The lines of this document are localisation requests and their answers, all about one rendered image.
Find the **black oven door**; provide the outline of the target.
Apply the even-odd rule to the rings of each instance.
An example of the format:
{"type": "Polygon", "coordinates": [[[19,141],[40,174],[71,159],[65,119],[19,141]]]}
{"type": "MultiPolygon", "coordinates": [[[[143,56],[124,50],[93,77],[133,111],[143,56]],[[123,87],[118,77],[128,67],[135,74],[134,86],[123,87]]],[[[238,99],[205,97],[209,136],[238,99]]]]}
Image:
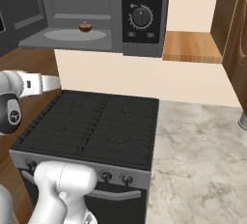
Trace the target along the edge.
{"type": "Polygon", "coordinates": [[[97,224],[145,224],[147,191],[125,185],[98,182],[96,190],[108,193],[140,191],[141,195],[128,200],[108,200],[88,194],[85,203],[96,217],[97,224]]]}

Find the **wooden cupboard door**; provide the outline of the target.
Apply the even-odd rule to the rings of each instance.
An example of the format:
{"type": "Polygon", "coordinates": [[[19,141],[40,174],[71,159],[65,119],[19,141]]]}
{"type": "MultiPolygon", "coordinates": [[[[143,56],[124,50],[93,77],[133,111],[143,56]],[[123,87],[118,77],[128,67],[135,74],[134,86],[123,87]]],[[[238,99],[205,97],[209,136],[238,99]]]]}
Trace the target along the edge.
{"type": "Polygon", "coordinates": [[[237,0],[223,67],[247,116],[247,0],[237,0]]]}

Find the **grey microwave oven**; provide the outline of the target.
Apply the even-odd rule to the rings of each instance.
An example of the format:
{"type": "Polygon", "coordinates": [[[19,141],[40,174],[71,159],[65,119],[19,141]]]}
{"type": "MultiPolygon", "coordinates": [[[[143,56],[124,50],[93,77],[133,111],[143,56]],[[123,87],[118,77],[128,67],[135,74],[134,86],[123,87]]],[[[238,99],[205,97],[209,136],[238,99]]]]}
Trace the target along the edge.
{"type": "Polygon", "coordinates": [[[169,0],[43,0],[47,27],[22,40],[22,47],[120,52],[125,56],[162,56],[169,0]],[[83,22],[106,34],[90,42],[60,42],[44,34],[76,29],[83,22]]]}

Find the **grey metal object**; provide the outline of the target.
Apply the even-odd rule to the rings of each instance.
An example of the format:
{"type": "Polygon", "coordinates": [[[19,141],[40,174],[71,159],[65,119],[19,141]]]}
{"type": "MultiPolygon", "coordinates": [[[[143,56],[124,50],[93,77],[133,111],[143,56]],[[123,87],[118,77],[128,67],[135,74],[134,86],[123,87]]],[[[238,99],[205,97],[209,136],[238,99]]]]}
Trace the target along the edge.
{"type": "Polygon", "coordinates": [[[243,128],[244,130],[247,130],[247,116],[245,115],[245,113],[241,114],[238,124],[241,128],[243,128]]]}

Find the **brown round pastry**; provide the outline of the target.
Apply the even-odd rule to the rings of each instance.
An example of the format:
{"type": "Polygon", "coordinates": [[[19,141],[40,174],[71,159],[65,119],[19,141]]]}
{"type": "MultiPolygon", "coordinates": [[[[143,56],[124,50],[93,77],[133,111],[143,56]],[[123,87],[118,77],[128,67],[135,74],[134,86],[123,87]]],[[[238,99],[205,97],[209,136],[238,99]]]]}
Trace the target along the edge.
{"type": "Polygon", "coordinates": [[[88,22],[83,22],[79,25],[79,30],[81,32],[90,32],[91,30],[93,29],[93,26],[91,23],[88,23],[88,22]]]}

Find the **grey microwave turntable plate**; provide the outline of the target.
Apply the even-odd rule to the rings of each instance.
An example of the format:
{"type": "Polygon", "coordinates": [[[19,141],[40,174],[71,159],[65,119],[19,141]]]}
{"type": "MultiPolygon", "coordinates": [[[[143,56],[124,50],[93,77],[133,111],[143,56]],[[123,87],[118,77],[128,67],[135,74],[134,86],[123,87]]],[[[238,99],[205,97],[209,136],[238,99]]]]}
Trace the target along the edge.
{"type": "Polygon", "coordinates": [[[96,30],[81,32],[76,29],[66,29],[47,32],[44,36],[47,39],[60,42],[90,42],[104,39],[106,34],[96,30]]]}

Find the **dark grey microwave door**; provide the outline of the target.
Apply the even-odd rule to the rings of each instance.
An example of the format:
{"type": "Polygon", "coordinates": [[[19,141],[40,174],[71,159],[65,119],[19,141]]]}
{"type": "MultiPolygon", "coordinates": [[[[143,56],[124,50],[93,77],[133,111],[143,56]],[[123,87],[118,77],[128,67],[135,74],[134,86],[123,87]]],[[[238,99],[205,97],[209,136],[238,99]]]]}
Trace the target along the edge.
{"type": "Polygon", "coordinates": [[[43,0],[0,0],[0,57],[46,27],[43,0]]]}

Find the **black stove with oven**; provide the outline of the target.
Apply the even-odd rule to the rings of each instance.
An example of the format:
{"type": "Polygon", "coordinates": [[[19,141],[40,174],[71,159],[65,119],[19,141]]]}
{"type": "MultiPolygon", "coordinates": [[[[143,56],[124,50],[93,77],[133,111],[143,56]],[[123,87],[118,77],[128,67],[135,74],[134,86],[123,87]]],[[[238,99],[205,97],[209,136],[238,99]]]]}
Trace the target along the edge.
{"type": "Polygon", "coordinates": [[[147,191],[147,213],[158,107],[157,98],[62,91],[10,147],[31,203],[39,192],[21,174],[34,175],[26,161],[55,160],[94,168],[97,182],[103,171],[112,174],[106,183],[117,185],[125,185],[121,175],[131,176],[129,187],[147,191]]]}

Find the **black stove knob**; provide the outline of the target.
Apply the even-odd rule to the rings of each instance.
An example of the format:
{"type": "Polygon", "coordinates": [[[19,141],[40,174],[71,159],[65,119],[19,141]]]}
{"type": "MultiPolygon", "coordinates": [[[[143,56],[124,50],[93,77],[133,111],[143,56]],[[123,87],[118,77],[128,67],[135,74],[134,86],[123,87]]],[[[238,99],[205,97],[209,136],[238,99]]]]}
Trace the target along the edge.
{"type": "Polygon", "coordinates": [[[32,159],[29,159],[26,161],[26,165],[30,171],[34,171],[37,167],[37,162],[32,159]]]}
{"type": "Polygon", "coordinates": [[[107,171],[103,171],[100,175],[104,182],[110,182],[112,180],[112,174],[107,171]]]}
{"type": "Polygon", "coordinates": [[[121,175],[121,180],[126,186],[129,186],[133,182],[133,178],[127,174],[121,175]]]}

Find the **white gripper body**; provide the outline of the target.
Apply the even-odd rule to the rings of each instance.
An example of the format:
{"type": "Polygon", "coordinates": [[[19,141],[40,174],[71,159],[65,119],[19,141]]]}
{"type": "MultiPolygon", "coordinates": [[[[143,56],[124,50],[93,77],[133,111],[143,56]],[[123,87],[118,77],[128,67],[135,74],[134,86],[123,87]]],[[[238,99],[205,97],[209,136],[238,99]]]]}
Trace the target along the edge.
{"type": "Polygon", "coordinates": [[[61,88],[60,78],[58,76],[43,75],[41,77],[42,90],[49,92],[61,88]]]}

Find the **open wooden cupboard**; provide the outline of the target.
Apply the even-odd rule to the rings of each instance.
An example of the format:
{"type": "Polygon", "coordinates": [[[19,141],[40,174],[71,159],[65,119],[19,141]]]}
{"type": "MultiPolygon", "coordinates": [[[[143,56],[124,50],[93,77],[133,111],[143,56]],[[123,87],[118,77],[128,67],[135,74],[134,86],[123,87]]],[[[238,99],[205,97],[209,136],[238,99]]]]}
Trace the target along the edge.
{"type": "Polygon", "coordinates": [[[165,61],[220,64],[238,0],[170,0],[165,61]]]}

